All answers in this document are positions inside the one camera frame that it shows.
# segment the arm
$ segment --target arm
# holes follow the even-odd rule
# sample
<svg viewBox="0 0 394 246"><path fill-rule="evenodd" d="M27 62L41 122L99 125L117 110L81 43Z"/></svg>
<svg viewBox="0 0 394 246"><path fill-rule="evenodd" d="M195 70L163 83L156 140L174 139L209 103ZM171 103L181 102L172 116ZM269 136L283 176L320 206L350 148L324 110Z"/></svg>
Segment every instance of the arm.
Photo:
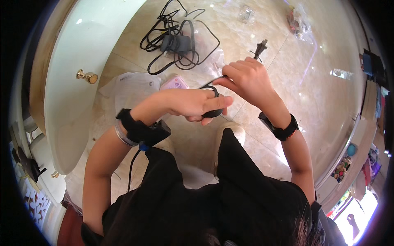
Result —
<svg viewBox="0 0 394 246"><path fill-rule="evenodd" d="M285 129L291 121L290 113L275 92L265 67L253 58L230 63L223 67L223 75L213 84L222 85L258 107L273 126ZM305 193L309 204L315 201L312 160L309 149L300 131L282 142L283 152L292 172L292 182Z"/></svg>
<svg viewBox="0 0 394 246"><path fill-rule="evenodd" d="M203 119L201 115L220 108L226 114L231 104L231 97L214 98L213 91L172 89L153 94L131 110L130 115L147 126L166 113L184 115L188 121L201 121L206 125L212 119ZM112 126L95 143L87 159L82 194L83 220L97 234L104 235L101 218L111 204L111 176L130 148L118 138Z"/></svg>
<svg viewBox="0 0 394 246"><path fill-rule="evenodd" d="M360 229L357 226L356 221L354 220L353 214L348 215L348 222L353 227L353 240L354 240L357 237L357 235L360 233Z"/></svg>

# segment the white shoe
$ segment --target white shoe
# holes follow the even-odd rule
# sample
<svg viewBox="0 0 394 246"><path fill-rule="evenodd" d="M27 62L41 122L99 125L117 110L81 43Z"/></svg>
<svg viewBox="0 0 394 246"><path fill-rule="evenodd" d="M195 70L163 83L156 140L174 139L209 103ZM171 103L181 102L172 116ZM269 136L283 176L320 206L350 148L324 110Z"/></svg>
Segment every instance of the white shoe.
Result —
<svg viewBox="0 0 394 246"><path fill-rule="evenodd" d="M235 122L226 122L221 124L217 130L216 135L216 144L215 144L215 151L214 151L214 174L216 175L216 167L217 167L217 154L219 153L220 142L223 137L223 131L226 128L230 128L234 133L235 138L237 138L238 142L243 145L245 144L246 132L243 127Z"/></svg>
<svg viewBox="0 0 394 246"><path fill-rule="evenodd" d="M168 137L157 144L155 144L153 147L156 147L161 150L165 150L170 152L172 155L175 155L175 149L174 149L174 144L171 141L171 139Z"/></svg>

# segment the blue ball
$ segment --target blue ball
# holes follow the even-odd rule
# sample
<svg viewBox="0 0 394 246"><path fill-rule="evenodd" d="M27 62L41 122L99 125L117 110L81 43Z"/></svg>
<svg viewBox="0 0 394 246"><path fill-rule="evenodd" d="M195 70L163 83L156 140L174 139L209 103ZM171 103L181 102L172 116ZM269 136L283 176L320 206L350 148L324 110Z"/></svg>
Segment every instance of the blue ball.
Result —
<svg viewBox="0 0 394 246"><path fill-rule="evenodd" d="M349 145L348 147L348 156L353 156L356 153L357 149L356 146L353 144Z"/></svg>

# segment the pink box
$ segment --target pink box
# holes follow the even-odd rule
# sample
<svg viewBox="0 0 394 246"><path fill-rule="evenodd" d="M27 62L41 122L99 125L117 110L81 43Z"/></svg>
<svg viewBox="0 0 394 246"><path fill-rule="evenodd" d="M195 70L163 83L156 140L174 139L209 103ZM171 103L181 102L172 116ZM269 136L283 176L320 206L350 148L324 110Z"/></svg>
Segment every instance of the pink box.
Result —
<svg viewBox="0 0 394 246"><path fill-rule="evenodd" d="M176 75L160 87L161 91L166 89L189 89L189 87L181 76Z"/></svg>

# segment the instruction manual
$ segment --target instruction manual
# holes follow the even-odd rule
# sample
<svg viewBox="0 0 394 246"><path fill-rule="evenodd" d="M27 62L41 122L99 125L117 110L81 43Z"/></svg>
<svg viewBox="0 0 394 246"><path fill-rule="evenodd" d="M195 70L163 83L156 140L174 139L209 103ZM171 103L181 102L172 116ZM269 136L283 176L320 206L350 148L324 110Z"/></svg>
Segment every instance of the instruction manual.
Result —
<svg viewBox="0 0 394 246"><path fill-rule="evenodd" d="M145 98L159 91L161 79L143 72L127 72L113 78L99 89L103 96L113 98L116 114L122 109L133 109Z"/></svg>

